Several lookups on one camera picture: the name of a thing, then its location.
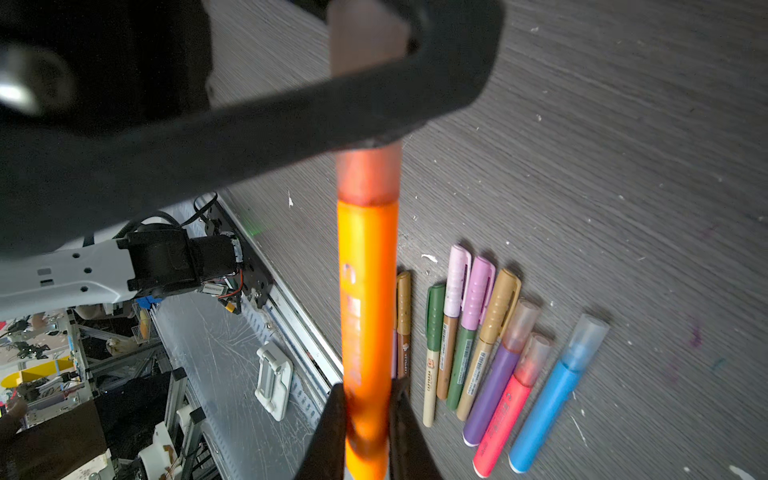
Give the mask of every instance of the brown marker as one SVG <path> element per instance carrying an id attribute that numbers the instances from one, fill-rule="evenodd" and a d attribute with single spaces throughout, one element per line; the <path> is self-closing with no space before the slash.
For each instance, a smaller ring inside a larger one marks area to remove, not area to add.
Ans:
<path id="1" fill-rule="evenodd" d="M 469 271 L 472 256 L 459 245 L 451 247 L 448 260 L 448 279 L 445 281 L 445 304 L 442 317 L 442 338 L 440 340 L 440 362 L 437 374 L 437 398 L 448 398 L 453 366 L 453 349 L 456 343 L 458 316 L 464 305 L 469 288 Z"/>
<path id="2" fill-rule="evenodd" d="M 397 276 L 397 378 L 411 374 L 411 273 Z"/>

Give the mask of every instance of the black cable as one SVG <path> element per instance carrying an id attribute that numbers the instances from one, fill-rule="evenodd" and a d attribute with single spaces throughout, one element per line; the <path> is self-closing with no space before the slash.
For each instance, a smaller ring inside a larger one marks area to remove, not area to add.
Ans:
<path id="1" fill-rule="evenodd" d="M 165 212 L 163 212 L 161 210 L 157 210 L 157 211 L 150 212 L 150 213 L 145 214 L 145 215 L 140 215 L 139 217 L 134 218 L 130 222 L 126 223 L 125 226 L 122 227 L 120 229 L 120 231 L 117 233 L 117 235 L 115 235 L 112 238 L 122 238 L 122 237 L 125 237 L 126 234 L 136 230 L 139 227 L 139 225 L 141 225 L 141 222 L 145 221 L 147 218 L 152 218 L 152 217 L 160 217 L 160 218 L 162 218 L 164 220 L 168 220 L 171 225 L 174 225 L 175 227 L 180 227 L 178 220 L 176 220 L 171 215 L 166 214 Z"/>
<path id="2" fill-rule="evenodd" d="M 189 225 L 190 223 L 194 222 L 198 218 L 201 218 L 216 203 L 216 200 L 218 198 L 219 198 L 219 194 L 214 193 L 214 197 L 211 198 L 210 201 L 207 204 L 203 205 L 203 207 L 200 208 L 199 210 L 197 209 L 193 201 L 192 208 L 194 208 L 194 215 L 192 217 L 187 218 L 187 221 L 182 223 L 181 226 L 183 227 L 185 225 Z"/>

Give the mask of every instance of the purple marker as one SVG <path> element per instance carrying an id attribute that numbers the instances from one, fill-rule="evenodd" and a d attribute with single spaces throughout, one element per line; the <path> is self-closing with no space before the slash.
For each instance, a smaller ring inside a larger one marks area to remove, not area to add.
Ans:
<path id="1" fill-rule="evenodd" d="M 520 299 L 518 302 L 507 329 L 502 333 L 502 343 L 498 346 L 491 371 L 485 377 L 480 395 L 475 400 L 464 425 L 464 443 L 467 445 L 471 447 L 480 445 L 485 429 L 491 422 L 498 401 L 502 399 L 504 388 L 515 370 L 515 365 L 518 364 L 520 354 L 539 313 L 541 309 L 533 303 L 525 299 Z"/>

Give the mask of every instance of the wood grain surface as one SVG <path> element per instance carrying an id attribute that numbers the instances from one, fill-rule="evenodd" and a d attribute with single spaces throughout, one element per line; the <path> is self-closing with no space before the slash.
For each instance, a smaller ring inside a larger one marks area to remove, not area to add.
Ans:
<path id="1" fill-rule="evenodd" d="M 214 105 L 328 76 L 298 8 L 207 7 Z M 426 289 L 461 242 L 522 274 L 558 351 L 584 311 L 612 325 L 528 478 L 768 478 L 766 31 L 764 2 L 506 2 L 482 97 L 404 139 L 417 417 Z M 339 349 L 331 157 L 222 194 Z M 446 478 L 474 478 L 462 426 L 439 402 L 424 429 Z"/>

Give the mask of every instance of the pink marker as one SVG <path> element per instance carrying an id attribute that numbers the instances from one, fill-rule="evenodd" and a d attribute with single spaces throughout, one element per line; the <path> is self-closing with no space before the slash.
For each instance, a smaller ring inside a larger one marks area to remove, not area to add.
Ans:
<path id="1" fill-rule="evenodd" d="M 528 338 L 515 372 L 502 393 L 502 399 L 480 441 L 475 459 L 472 460 L 479 477 L 486 478 L 493 472 L 496 460 L 502 453 L 551 349 L 552 343 L 537 333 Z"/>

